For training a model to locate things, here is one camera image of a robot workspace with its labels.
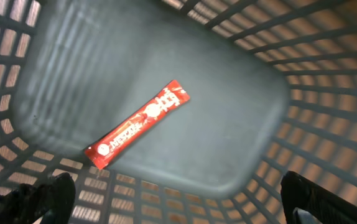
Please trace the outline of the red Nescafe stick sachet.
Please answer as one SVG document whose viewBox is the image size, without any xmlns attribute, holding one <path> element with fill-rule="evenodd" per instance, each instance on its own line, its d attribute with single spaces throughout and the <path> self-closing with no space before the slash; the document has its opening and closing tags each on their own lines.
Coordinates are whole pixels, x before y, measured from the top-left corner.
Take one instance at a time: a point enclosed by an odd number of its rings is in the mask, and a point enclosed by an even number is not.
<svg viewBox="0 0 357 224">
<path fill-rule="evenodd" d="M 177 80 L 172 80 L 143 107 L 89 145 L 85 149 L 85 155 L 98 169 L 104 169 L 140 135 L 189 99 L 190 95 L 181 84 Z"/>
</svg>

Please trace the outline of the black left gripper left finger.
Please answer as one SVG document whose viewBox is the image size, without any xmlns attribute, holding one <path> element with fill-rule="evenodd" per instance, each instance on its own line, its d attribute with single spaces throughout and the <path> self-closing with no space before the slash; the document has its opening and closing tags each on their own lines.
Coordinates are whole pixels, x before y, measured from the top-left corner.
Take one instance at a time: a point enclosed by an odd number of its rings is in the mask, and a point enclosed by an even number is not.
<svg viewBox="0 0 357 224">
<path fill-rule="evenodd" d="M 72 176 L 49 176 L 40 184 L 19 184 L 0 194 L 0 224 L 67 224 L 74 208 L 76 187 Z"/>
</svg>

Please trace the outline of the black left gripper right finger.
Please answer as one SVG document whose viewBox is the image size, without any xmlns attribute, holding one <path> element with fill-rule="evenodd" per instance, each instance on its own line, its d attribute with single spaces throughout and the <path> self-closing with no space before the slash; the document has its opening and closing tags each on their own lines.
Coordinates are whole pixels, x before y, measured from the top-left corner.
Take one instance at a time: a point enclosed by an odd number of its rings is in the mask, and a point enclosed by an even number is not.
<svg viewBox="0 0 357 224">
<path fill-rule="evenodd" d="M 280 185 L 287 223 L 357 223 L 357 206 L 296 172 L 286 172 Z"/>
</svg>

